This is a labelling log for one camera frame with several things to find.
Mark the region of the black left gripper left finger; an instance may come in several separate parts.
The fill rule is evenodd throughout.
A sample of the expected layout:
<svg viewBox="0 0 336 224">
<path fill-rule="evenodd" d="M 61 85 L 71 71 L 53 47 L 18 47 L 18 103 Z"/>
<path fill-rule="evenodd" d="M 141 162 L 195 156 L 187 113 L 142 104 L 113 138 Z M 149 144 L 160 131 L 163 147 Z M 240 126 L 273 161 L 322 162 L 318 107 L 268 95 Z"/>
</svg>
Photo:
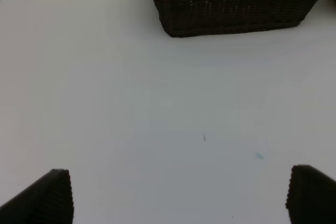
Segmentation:
<svg viewBox="0 0 336 224">
<path fill-rule="evenodd" d="M 1 223 L 72 224 L 73 203 L 69 170 L 52 169 L 1 206 Z"/>
</svg>

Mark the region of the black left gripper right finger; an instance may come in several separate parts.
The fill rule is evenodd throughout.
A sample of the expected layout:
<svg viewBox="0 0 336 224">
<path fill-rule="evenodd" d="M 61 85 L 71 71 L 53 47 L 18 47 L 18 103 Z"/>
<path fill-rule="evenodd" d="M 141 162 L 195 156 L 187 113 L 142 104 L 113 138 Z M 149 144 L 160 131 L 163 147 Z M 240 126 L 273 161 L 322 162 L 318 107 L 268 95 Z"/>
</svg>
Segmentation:
<svg viewBox="0 0 336 224">
<path fill-rule="evenodd" d="M 335 223 L 335 180 L 310 165 L 293 166 L 286 209 L 293 224 Z"/>
</svg>

